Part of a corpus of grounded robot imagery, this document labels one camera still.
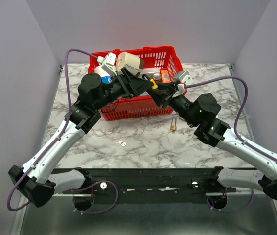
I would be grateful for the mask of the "yellow padlock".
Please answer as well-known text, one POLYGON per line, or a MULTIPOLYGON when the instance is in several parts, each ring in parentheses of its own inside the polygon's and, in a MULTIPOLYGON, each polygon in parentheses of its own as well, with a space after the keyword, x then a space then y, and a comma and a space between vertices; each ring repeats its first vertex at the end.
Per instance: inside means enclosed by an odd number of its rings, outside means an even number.
POLYGON ((152 85, 152 89, 157 89, 158 88, 158 85, 156 84, 156 82, 154 81, 154 79, 151 79, 148 75, 146 75, 146 74, 143 74, 142 75, 142 78, 144 79, 144 80, 146 80, 146 81, 149 81, 149 82, 152 82, 153 83, 153 85, 152 85))

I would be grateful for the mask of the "small silver keys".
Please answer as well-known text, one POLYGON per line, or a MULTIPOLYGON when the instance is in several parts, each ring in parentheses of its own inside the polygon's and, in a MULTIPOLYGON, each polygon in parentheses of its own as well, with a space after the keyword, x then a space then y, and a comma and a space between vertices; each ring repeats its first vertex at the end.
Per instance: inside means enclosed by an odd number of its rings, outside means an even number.
POLYGON ((118 141, 117 143, 120 144, 121 146, 126 146, 126 142, 118 141))

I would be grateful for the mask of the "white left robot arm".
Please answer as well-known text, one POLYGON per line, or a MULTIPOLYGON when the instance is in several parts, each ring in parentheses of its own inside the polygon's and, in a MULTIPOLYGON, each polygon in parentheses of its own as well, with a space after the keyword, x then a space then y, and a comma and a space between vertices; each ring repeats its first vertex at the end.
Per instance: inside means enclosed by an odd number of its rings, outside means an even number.
POLYGON ((8 171, 17 189, 36 207, 45 205, 54 194, 67 190, 86 193, 87 173, 81 169, 52 174, 69 149, 83 138, 101 118, 100 110, 120 97, 139 96, 155 83, 132 75, 127 69, 105 84, 97 73, 88 73, 78 86, 78 99, 70 105, 64 121, 42 149, 22 166, 8 171))

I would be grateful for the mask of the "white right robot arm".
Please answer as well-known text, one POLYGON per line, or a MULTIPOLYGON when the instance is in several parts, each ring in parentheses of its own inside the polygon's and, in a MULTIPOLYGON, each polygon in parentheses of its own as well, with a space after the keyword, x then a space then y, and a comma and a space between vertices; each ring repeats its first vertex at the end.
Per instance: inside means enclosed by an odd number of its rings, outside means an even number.
POLYGON ((216 168, 216 175, 207 179, 208 188, 214 192, 223 187, 256 189, 277 200, 277 153, 248 140, 220 120, 217 114, 221 106, 211 93, 191 102, 183 94, 176 95, 177 88, 175 83, 158 83, 148 93, 157 106, 170 106, 190 127, 195 127, 194 134, 202 143, 234 154, 255 167, 252 171, 216 168))

